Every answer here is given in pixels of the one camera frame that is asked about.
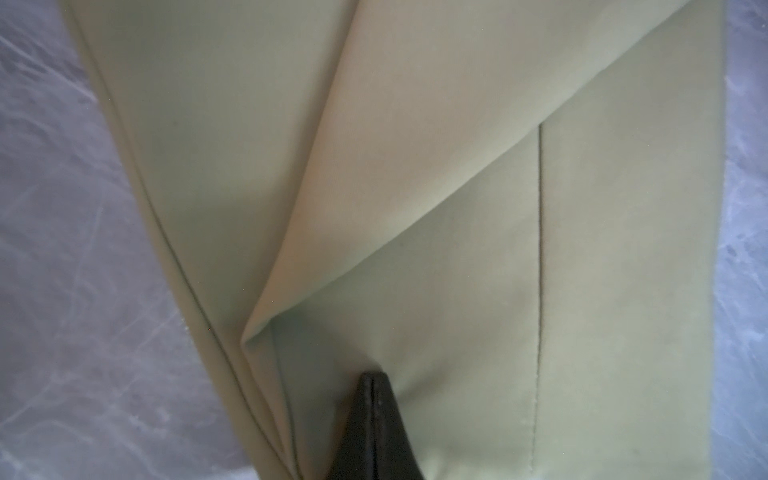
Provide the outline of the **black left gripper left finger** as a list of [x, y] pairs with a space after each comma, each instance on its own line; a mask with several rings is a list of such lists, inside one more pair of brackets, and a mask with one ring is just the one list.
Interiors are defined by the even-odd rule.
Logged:
[[375, 478], [374, 374], [359, 378], [328, 480]]

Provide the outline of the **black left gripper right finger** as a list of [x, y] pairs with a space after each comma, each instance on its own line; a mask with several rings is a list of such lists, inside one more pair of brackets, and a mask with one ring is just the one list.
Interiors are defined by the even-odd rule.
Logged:
[[423, 475], [386, 374], [377, 372], [372, 376], [371, 400], [374, 478], [421, 480]]

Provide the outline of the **olive green ruffled skirt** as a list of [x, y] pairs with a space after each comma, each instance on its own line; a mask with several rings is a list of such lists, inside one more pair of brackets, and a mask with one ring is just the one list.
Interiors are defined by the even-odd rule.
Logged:
[[65, 1], [262, 479], [707, 479], [721, 1]]

